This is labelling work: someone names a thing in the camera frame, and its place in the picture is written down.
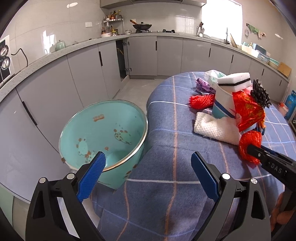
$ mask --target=wok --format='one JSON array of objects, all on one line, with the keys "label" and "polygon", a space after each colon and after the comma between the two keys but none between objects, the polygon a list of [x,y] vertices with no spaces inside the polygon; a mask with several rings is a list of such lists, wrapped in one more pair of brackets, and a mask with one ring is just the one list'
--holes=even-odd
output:
[{"label": "wok", "polygon": [[136,30],[148,30],[152,26],[152,24],[146,24],[146,23],[143,23],[143,22],[141,22],[141,24],[137,24],[133,20],[130,20],[130,21],[133,23],[133,27]]}]

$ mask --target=wooden handle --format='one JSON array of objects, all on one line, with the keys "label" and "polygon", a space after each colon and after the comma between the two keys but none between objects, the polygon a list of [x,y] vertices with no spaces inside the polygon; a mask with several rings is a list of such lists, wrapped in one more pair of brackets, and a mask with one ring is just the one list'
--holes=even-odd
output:
[{"label": "wooden handle", "polygon": [[130,20],[130,22],[133,23],[133,24],[138,25],[138,24],[137,24],[135,21],[133,21],[133,20]]}]

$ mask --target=blue gas cylinder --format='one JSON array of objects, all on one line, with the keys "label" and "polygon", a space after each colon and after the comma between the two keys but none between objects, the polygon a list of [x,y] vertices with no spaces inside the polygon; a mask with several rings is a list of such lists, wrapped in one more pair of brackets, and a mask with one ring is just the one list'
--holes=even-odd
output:
[{"label": "blue gas cylinder", "polygon": [[290,119],[295,107],[296,107],[296,92],[292,91],[292,93],[288,96],[285,105],[288,107],[289,111],[287,112],[285,118]]}]

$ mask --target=blue plaid blanket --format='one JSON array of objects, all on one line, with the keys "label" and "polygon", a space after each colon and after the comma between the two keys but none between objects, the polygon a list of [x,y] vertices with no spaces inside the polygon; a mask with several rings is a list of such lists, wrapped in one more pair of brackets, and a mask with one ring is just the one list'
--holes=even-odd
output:
[{"label": "blue plaid blanket", "polygon": [[[106,241],[187,241],[198,232],[213,207],[202,189],[190,158],[199,151],[221,173],[234,179],[256,177],[269,212],[284,187],[259,166],[242,161],[238,147],[193,132],[197,110],[188,99],[196,95],[196,79],[203,72],[172,76],[161,83],[147,103],[149,132],[145,155],[117,190],[97,185],[92,193],[98,230]],[[262,145],[296,159],[295,141],[282,115],[274,106],[266,111]],[[235,202],[229,216],[235,211]],[[220,236],[226,234],[231,219]]]}]

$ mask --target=white textured towel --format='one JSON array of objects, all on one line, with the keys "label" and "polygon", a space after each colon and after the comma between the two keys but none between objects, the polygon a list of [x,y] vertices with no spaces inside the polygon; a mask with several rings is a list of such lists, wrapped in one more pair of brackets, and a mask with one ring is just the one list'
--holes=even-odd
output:
[{"label": "white textured towel", "polygon": [[196,114],[194,132],[237,146],[241,138],[235,119],[230,117],[215,119],[211,115],[203,112],[197,112]]}]

